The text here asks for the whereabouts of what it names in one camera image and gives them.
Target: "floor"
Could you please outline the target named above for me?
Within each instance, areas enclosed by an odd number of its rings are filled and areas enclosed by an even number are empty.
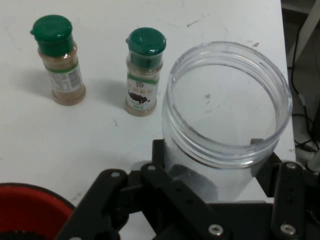
[[[294,44],[298,24],[284,22],[284,37],[285,47],[288,52],[291,46]],[[296,93],[291,86],[291,70],[288,70],[289,85],[291,88],[293,98],[293,110],[292,113],[304,113],[302,104],[298,99]],[[320,31],[316,30],[298,61],[295,64],[294,70],[294,85],[305,98],[306,108],[309,117],[313,120],[315,118],[318,105],[320,102]],[[293,116],[293,134],[294,139],[299,143],[307,141],[310,136],[306,129],[306,120],[304,117]],[[297,160],[301,157],[301,151],[296,149]]]

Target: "product label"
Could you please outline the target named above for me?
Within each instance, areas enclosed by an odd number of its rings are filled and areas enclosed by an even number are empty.
[[[152,109],[157,101],[157,79],[127,75],[128,93],[126,96],[127,104],[137,110],[148,111]]]
[[[47,68],[52,89],[62,93],[69,93],[80,88],[82,77],[78,62],[66,70],[54,70]]]

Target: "black pepper image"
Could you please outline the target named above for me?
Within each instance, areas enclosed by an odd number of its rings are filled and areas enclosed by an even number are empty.
[[[148,98],[146,98],[145,96],[141,96],[141,95],[135,94],[133,92],[129,92],[129,91],[128,91],[128,93],[129,93],[130,98],[139,102],[140,104],[144,104],[147,101],[150,102],[150,100],[148,100]]]

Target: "black cable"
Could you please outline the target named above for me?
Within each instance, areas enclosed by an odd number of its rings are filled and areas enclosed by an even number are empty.
[[[297,140],[294,140],[294,142],[297,144],[297,145],[295,145],[295,147],[296,147],[296,148],[299,148],[299,147],[301,147],[301,146],[303,146],[303,145],[305,145],[305,144],[307,144],[307,143],[312,142],[312,139],[309,139],[309,140],[304,141],[304,142],[298,142]]]
[[[294,45],[294,52],[293,52],[293,59],[292,59],[292,68],[291,68],[291,86],[292,86],[293,90],[295,91],[295,93],[297,94],[298,98],[300,99],[300,101],[301,101],[301,103],[303,105],[305,122],[306,122],[306,131],[310,135],[311,140],[314,142],[314,144],[316,146],[316,149],[320,150],[320,147],[319,147],[317,141],[312,137],[312,134],[311,134],[310,125],[309,125],[309,119],[310,118],[308,116],[306,104],[304,102],[304,99],[303,99],[302,95],[299,94],[299,91],[297,90],[297,88],[295,86],[295,82],[294,82],[294,72],[295,72],[295,65],[296,65],[296,54],[297,54],[300,30],[301,30],[302,26],[303,26],[303,24],[299,27],[299,29],[298,29],[298,31],[296,33],[296,38],[295,38],[295,45]]]
[[[294,45],[292,67],[291,67],[291,86],[297,95],[299,95],[299,92],[298,92],[298,90],[295,86],[295,83],[294,83],[294,71],[295,71],[295,63],[296,63],[296,54],[297,54],[297,48],[298,48],[299,35],[300,35],[300,30],[301,30],[302,26],[303,26],[303,24],[299,27],[297,34],[296,34],[296,37],[295,37],[295,45]]]
[[[303,113],[292,113],[291,115],[292,117],[306,117],[306,115],[304,115]],[[312,119],[310,117],[308,117],[308,120],[311,124],[314,124],[314,121],[312,121]]]

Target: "jar rim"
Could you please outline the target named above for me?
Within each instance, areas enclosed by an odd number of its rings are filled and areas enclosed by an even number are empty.
[[[270,136],[268,136],[267,138],[264,138],[263,140],[253,143],[253,144],[249,144],[249,145],[232,145],[232,144],[227,144],[227,143],[222,143],[216,140],[213,140],[211,138],[205,137],[204,135],[200,134],[199,132],[197,132],[194,128],[192,128],[191,126],[189,126],[187,124],[187,122],[182,118],[182,116],[180,115],[180,113],[178,112],[175,104],[174,104],[174,100],[173,100],[173,93],[171,91],[171,89],[174,86],[174,83],[176,80],[179,79],[175,79],[176,74],[179,72],[179,70],[183,67],[183,64],[192,57],[192,55],[194,55],[195,53],[199,53],[199,52],[205,52],[205,51],[210,51],[212,50],[211,48],[214,47],[226,47],[228,49],[228,51],[225,51],[224,53],[231,53],[230,51],[235,51],[236,54],[240,57],[242,57],[243,59],[246,60],[250,60],[250,56],[252,57],[258,57],[259,61],[255,62],[255,65],[261,65],[264,67],[265,71],[268,72],[272,72],[273,75],[275,76],[275,81],[278,82],[278,84],[280,84],[281,86],[283,86],[283,88],[281,89],[281,95],[282,97],[284,97],[285,99],[287,99],[287,104],[285,106],[282,106],[281,111],[285,111],[285,118],[282,119],[282,122],[279,123],[278,126],[276,126],[276,129],[274,131],[274,133]],[[248,46],[236,43],[236,42],[230,42],[230,41],[213,41],[210,43],[203,43],[201,45],[195,46],[191,49],[189,49],[188,51],[186,51],[173,65],[171,71],[170,71],[170,75],[169,75],[169,79],[168,79],[168,85],[167,85],[167,90],[166,90],[166,101],[167,101],[167,106],[168,106],[168,110],[171,114],[170,120],[174,121],[174,125],[176,128],[178,129],[185,129],[188,128],[189,133],[191,134],[191,136],[189,136],[188,134],[183,134],[183,138],[185,138],[188,142],[191,142],[193,145],[197,146],[198,148],[207,150],[207,151],[212,151],[212,149],[208,149],[206,148],[206,146],[204,145],[200,145],[198,142],[195,142],[192,137],[197,137],[197,138],[201,138],[202,140],[212,144],[213,146],[215,146],[215,149],[217,149],[217,147],[220,147],[222,149],[234,149],[237,151],[240,151],[243,154],[246,154],[247,156],[250,154],[259,154],[260,152],[262,152],[264,149],[268,148],[270,145],[272,145],[273,143],[277,142],[280,134],[284,131],[285,127],[287,126],[290,117],[291,117],[291,112],[292,112],[292,97],[291,97],[291,92],[289,89],[289,85],[285,79],[285,77],[282,75],[281,71],[279,70],[279,68],[272,63],[266,56],[264,56],[263,54],[261,54],[260,52],[258,52],[255,49],[252,49]]]

